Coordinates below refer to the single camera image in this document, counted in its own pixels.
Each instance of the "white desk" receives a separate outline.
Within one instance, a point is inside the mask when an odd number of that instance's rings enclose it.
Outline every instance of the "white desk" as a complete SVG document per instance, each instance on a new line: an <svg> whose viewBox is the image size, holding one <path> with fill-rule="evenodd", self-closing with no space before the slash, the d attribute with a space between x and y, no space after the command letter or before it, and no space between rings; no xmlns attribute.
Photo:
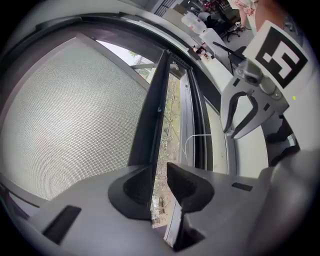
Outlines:
<svg viewBox="0 0 320 256"><path fill-rule="evenodd" d="M222 92L232 79L232 74L217 60L202 58L199 63L206 68L218 90ZM241 97L233 118L233 125L237 126L252 109L247 97ZM235 140L237 156L237 173L240 176L257 178L262 169L268 167L268 154L265 137L261 126L244 137Z"/></svg>

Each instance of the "black chair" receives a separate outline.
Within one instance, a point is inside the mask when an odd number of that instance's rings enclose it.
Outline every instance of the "black chair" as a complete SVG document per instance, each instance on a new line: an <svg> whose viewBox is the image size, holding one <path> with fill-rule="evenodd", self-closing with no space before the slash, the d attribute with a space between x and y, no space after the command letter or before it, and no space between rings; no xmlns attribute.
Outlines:
<svg viewBox="0 0 320 256"><path fill-rule="evenodd" d="M228 59L231 64L232 74L234 73L233 64L235 65L235 67L238 67L239 64L246 59L246 57L243 55L244 50L247 48L246 46L242 46L239 49L233 51L233 50L221 45L218 42L212 42L212 43L215 46L220 47L221 49L225 50L228 53Z"/></svg>

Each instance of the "mesh screen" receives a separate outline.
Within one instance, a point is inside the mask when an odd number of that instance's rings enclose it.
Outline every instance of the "mesh screen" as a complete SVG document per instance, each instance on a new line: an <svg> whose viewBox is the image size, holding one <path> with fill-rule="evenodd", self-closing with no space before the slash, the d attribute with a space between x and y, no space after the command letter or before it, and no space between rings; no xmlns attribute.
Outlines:
<svg viewBox="0 0 320 256"><path fill-rule="evenodd" d="M75 41L24 83L1 131L2 173L52 199L84 178L127 165L146 90Z"/></svg>

